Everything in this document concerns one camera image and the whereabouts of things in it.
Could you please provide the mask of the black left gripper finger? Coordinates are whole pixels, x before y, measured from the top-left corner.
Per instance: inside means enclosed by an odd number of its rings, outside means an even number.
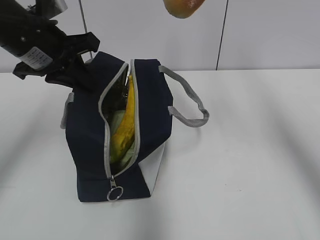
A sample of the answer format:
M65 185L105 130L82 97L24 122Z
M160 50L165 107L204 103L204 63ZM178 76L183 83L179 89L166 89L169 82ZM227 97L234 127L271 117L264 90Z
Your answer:
M93 92L97 86L97 81L93 79L80 55L68 58L59 69L48 73L45 82L73 89L80 88L87 92Z

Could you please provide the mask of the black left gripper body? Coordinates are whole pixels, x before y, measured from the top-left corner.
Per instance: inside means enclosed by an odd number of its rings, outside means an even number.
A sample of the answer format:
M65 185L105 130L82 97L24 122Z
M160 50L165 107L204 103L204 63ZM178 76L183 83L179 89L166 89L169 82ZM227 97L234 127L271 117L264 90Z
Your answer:
M67 59L88 52L96 53L99 46L100 40L92 32L67 35L58 46L51 46L48 51L44 51L43 47L32 47L21 56L21 62L15 66L13 74L22 80L26 76L46 77L59 69Z

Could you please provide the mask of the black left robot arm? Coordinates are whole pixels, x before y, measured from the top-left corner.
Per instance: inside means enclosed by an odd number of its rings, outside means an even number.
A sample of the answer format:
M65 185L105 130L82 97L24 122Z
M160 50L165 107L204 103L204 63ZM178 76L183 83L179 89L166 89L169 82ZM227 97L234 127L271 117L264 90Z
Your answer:
M100 40L92 33L67 35L55 16L67 9L63 0L37 0L27 8L15 0L0 2L0 46L20 60L13 74L44 77L49 84L92 92L91 79L81 55L97 52Z

